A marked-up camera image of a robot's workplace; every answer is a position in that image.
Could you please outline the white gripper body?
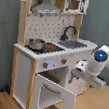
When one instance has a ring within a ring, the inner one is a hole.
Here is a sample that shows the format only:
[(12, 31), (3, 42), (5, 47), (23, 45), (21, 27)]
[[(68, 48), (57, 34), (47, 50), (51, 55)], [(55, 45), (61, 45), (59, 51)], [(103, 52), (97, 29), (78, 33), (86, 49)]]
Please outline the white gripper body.
[(104, 80), (101, 80), (97, 76), (91, 76), (90, 74), (88, 74), (85, 68), (86, 64), (87, 63), (85, 61), (79, 61), (71, 70), (72, 74), (74, 74), (78, 78), (83, 79), (92, 87), (101, 90), (105, 86), (106, 82)]

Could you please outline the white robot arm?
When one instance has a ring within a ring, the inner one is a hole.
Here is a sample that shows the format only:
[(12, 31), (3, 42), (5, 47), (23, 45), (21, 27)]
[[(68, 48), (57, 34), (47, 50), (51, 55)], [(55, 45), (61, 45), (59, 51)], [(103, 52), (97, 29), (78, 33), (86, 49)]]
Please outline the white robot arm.
[(99, 78), (104, 68), (109, 69), (109, 47), (98, 48), (91, 54), (88, 61), (79, 61), (71, 70), (76, 77), (88, 82), (92, 87), (101, 90), (107, 83)]

